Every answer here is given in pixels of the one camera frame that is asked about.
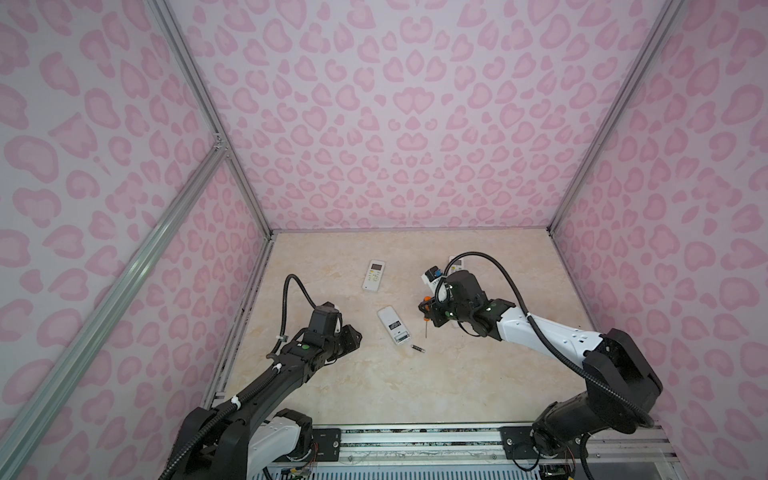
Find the red white remote control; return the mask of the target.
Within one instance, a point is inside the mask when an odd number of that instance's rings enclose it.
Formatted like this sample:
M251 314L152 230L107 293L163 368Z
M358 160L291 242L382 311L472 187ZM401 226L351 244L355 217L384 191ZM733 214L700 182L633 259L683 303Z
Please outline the red white remote control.
M392 306L380 309L377 316L396 345L402 345L411 339L408 328Z

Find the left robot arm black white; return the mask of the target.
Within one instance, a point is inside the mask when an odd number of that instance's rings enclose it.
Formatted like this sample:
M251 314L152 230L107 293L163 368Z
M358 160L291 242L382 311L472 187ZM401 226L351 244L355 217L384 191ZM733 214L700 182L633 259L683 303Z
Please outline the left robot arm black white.
M357 350L362 334L345 325L330 302L313 309L309 324L269 354L272 365L241 392L183 420L162 479L246 479L249 444L269 414L315 373Z

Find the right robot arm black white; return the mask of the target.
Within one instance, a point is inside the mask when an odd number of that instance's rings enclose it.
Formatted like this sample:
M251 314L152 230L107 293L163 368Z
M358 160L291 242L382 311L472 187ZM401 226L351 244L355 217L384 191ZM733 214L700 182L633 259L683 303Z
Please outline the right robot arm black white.
M584 436L653 427L650 411L663 386L628 333L582 331L534 315L518 302L491 299L466 270L445 275L433 267L422 280L430 294L418 309L434 326L456 323L480 338L522 345L558 360L584 381L583 392L551 403L536 418L528 449L552 458Z

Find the orange black screwdriver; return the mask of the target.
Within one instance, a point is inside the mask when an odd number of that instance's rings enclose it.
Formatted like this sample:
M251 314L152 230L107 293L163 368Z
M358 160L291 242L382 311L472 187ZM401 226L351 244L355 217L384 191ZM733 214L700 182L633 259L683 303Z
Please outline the orange black screwdriver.
M431 317L429 313L430 305L431 305L432 298L427 296L423 299L423 301L419 305L419 309L423 314L423 319L425 322L425 338L428 338L428 331L429 331L429 325L431 322Z

